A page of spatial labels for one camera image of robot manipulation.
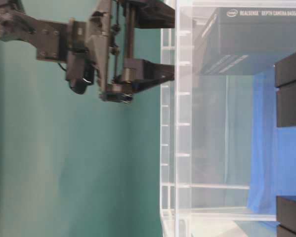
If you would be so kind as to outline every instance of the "metal rod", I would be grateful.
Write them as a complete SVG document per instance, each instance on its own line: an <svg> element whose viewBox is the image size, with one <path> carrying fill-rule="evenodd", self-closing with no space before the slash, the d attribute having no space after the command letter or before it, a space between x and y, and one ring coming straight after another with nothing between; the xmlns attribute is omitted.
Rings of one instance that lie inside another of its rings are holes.
<svg viewBox="0 0 296 237"><path fill-rule="evenodd" d="M135 6L127 2L124 58L133 58L135 19L136 19Z"/></svg>

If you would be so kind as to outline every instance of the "robotic arm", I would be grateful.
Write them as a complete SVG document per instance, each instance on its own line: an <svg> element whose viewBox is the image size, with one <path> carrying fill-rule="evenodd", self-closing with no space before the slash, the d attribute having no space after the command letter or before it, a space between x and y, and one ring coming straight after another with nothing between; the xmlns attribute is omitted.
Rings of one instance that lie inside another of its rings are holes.
<svg viewBox="0 0 296 237"><path fill-rule="evenodd" d="M133 58L134 29L174 28L175 12L159 0L101 0L87 22L71 18L68 24L36 20L25 14L21 0L0 0L0 40L21 40L37 49L37 60L65 63L66 81L77 94L94 84L103 101L130 103L133 94L174 80L174 66ZM119 11L124 10L124 68L117 75L120 53L115 37L120 32ZM108 79L110 54L115 56L114 77Z"/></svg>

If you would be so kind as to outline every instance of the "black block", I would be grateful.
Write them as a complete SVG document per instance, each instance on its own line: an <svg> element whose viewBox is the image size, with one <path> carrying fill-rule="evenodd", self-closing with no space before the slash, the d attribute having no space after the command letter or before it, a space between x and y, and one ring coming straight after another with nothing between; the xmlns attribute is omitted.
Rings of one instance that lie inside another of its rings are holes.
<svg viewBox="0 0 296 237"><path fill-rule="evenodd" d="M296 53L275 64L275 86L296 81Z"/></svg>
<svg viewBox="0 0 296 237"><path fill-rule="evenodd" d="M296 237L296 233L284 228L283 226L277 226L277 237Z"/></svg>
<svg viewBox="0 0 296 237"><path fill-rule="evenodd" d="M277 197L277 221L296 233L296 197Z"/></svg>

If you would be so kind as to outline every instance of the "green backdrop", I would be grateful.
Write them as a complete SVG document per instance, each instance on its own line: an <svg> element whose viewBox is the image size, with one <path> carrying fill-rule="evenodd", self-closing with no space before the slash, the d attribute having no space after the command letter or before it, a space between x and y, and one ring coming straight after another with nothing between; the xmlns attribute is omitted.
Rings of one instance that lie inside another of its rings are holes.
<svg viewBox="0 0 296 237"><path fill-rule="evenodd" d="M96 0L23 0L38 19L85 21ZM160 61L160 31L136 31ZM131 105L75 95L56 64L0 42L0 237L159 237L159 88Z"/></svg>

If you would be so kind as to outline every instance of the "cable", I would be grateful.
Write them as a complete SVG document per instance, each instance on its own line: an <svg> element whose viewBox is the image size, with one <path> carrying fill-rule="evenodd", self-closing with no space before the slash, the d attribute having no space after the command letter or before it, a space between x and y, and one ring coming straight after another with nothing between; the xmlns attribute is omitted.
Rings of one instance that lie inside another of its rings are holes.
<svg viewBox="0 0 296 237"><path fill-rule="evenodd" d="M60 63L58 63L59 67L63 70L63 71L67 71Z"/></svg>

